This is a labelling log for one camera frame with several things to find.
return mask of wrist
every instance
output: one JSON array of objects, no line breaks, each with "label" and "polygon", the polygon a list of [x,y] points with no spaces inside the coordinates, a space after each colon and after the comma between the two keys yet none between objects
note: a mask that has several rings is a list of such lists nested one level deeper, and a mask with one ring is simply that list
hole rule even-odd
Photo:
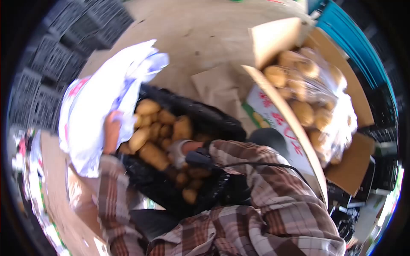
[{"label": "wrist", "polygon": [[198,148],[202,147],[203,144],[204,144],[203,142],[196,142],[196,141],[186,142],[181,146],[182,154],[186,156],[189,151],[197,150]]},{"label": "wrist", "polygon": [[109,154],[115,154],[115,152],[117,151],[117,149],[116,149],[116,147],[114,146],[105,146],[103,149],[102,149],[102,153],[103,154],[106,154],[106,155],[109,155]]}]

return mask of black cable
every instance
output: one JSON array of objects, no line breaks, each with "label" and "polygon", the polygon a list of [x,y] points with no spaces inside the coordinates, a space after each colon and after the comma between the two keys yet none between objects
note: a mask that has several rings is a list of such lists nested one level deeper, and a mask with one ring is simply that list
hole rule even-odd
[{"label": "black cable", "polygon": [[228,165],[223,165],[223,166],[219,166],[220,168],[226,168],[226,167],[231,167],[231,166],[237,166],[237,165],[267,165],[267,166],[277,166],[277,167],[283,167],[283,168],[289,168],[294,170],[297,174],[299,174],[299,176],[301,177],[301,179],[306,183],[306,185],[308,185],[310,187],[310,189],[312,189],[312,187],[309,185],[309,183],[306,181],[306,179],[302,176],[302,174],[300,173],[300,171],[298,169],[296,169],[293,166],[290,165],[286,165],[286,164],[281,164],[281,163],[266,163],[266,162],[240,162],[240,163],[232,163],[232,164],[228,164]]}]

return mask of plaid shirt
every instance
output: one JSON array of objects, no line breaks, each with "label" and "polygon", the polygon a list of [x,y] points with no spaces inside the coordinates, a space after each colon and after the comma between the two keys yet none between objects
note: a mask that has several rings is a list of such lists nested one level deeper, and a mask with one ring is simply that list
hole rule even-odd
[{"label": "plaid shirt", "polygon": [[[215,140],[218,165],[255,161],[288,162],[270,147]],[[325,205],[296,173],[271,166],[240,165],[225,171],[247,177],[252,206],[216,207],[182,220],[147,248],[130,221],[125,202],[128,178],[113,156],[102,156],[99,218],[113,255],[344,255],[346,243]]]}]

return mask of hand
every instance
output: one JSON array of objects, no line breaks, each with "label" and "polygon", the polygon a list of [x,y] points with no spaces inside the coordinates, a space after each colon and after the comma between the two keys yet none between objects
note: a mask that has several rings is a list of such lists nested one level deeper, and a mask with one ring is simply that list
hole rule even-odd
[{"label": "hand", "polygon": [[181,169],[183,167],[183,163],[185,163],[185,156],[188,151],[196,150],[197,148],[202,147],[202,145],[203,142],[185,139],[177,140],[168,148],[169,158],[173,159],[174,166],[177,169]]},{"label": "hand", "polygon": [[104,147],[103,154],[115,153],[117,150],[118,136],[120,134],[121,121],[118,117],[121,117],[123,113],[118,110],[114,110],[109,113],[104,121]]}]

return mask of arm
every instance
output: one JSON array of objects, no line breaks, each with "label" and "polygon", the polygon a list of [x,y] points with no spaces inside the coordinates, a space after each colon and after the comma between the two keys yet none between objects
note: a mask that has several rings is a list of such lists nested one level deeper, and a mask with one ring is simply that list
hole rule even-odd
[{"label": "arm", "polygon": [[103,155],[100,158],[100,183],[97,208],[98,218],[104,230],[108,248],[112,255],[145,255],[138,240],[143,236],[135,229],[130,221],[126,204],[126,190],[128,177],[125,167],[114,156],[120,129],[119,121],[113,121],[118,112],[111,112],[105,121],[105,141]]},{"label": "arm", "polygon": [[[288,164],[270,147],[253,143],[215,140],[209,152],[218,165],[245,161]],[[283,250],[290,249],[291,241],[307,255],[344,254],[345,241],[339,237],[325,205],[292,170],[239,165],[226,171],[246,175],[252,204],[261,210],[267,233],[290,238],[287,244],[283,243]]]}]

